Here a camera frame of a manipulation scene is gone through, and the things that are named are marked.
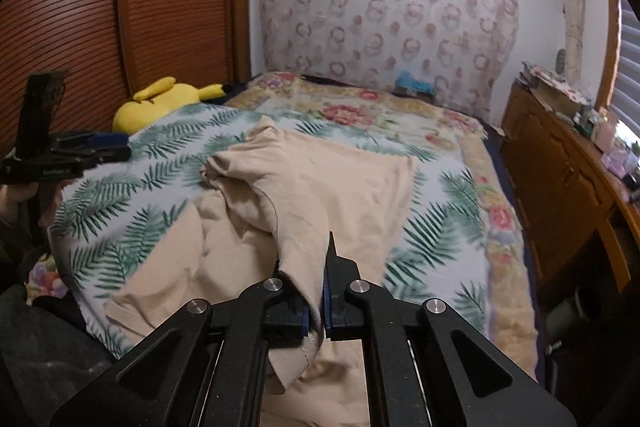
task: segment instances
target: beige shirt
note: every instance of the beige shirt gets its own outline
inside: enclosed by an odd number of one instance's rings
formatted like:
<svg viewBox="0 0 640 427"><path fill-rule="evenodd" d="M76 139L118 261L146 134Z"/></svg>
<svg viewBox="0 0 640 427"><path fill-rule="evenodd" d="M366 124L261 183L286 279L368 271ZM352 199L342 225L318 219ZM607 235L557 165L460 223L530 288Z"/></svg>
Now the beige shirt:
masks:
<svg viewBox="0 0 640 427"><path fill-rule="evenodd" d="M270 350L277 379L267 391L295 384L282 397L266 396L263 410L318 425L366 422L358 343L326 343L309 368L322 343L319 303L329 231L338 255L356 261L363 279L380 283L409 211L414 169L414 158L278 130L263 117L244 143L209 159L204 178L211 190L185 208L143 266L111 295L107 316L137 343L190 299L215 304L238 297L270 277L279 258L280 272L309 304L313 330L299 346ZM326 410L323 400L337 401ZM303 402L314 405L310 410ZM314 413L318 408L331 419Z"/></svg>

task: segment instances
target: human hand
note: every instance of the human hand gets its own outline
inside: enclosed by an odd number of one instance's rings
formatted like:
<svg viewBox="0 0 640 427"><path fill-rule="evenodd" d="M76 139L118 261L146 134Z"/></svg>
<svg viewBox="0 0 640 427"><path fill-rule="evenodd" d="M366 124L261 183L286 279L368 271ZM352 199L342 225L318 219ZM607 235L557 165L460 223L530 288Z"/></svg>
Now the human hand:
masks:
<svg viewBox="0 0 640 427"><path fill-rule="evenodd" d="M48 227L53 223L56 210L62 203L62 189L75 180L64 180L56 185L54 195L47 208L41 209L38 223L41 227ZM1 185L0 186L0 216L9 223L18 221L18 204L33 198L38 192L37 183Z"/></svg>

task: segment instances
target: bedsheet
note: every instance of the bedsheet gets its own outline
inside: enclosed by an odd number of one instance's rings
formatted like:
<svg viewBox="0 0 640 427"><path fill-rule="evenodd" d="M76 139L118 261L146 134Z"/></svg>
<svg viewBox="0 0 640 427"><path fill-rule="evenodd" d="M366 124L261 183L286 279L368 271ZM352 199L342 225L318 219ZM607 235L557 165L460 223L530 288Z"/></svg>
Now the bedsheet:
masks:
<svg viewBox="0 0 640 427"><path fill-rule="evenodd" d="M52 251L87 330L114 356L131 345L104 314L109 294L144 263L186 202L202 193L204 159L242 141L260 117L203 103L183 107L131 137L129 162L99 166L65 188L49 229ZM416 303L438 296L489 334L484 255L489 218L480 187L462 161L292 110L271 118L279 128L373 152L416 156L412 206L388 256L384 284L397 298Z"/></svg>
<svg viewBox="0 0 640 427"><path fill-rule="evenodd" d="M536 314L525 263L522 227L484 146L487 133L475 118L415 98L335 85L318 85L288 72L258 76L226 103L264 114L296 110L362 131L384 134L465 163L488 216L484 252L490 263L486 298L492 306L489 338L530 376L538 360Z"/></svg>

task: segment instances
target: window blind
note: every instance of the window blind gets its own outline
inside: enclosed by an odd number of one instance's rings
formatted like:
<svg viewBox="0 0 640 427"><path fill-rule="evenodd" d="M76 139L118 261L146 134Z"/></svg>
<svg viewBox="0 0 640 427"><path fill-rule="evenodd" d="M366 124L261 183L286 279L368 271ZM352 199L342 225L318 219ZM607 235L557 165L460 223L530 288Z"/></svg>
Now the window blind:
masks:
<svg viewBox="0 0 640 427"><path fill-rule="evenodd" d="M618 76L610 108L640 136L640 22L627 0L622 8L622 38Z"/></svg>

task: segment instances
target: blue object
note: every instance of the blue object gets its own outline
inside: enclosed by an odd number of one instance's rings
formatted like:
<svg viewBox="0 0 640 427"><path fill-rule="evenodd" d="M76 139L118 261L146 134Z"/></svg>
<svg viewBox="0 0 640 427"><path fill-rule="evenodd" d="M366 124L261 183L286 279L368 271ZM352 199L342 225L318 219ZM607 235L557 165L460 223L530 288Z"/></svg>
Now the blue object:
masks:
<svg viewBox="0 0 640 427"><path fill-rule="evenodd" d="M123 132L97 132L87 140L87 145L92 149L116 149L128 144L129 136Z"/></svg>
<svg viewBox="0 0 640 427"><path fill-rule="evenodd" d="M416 80L416 78L407 70L400 71L398 78L396 78L396 87L406 89L408 94L415 94L416 92L436 94L435 89L433 89L433 85L429 82Z"/></svg>

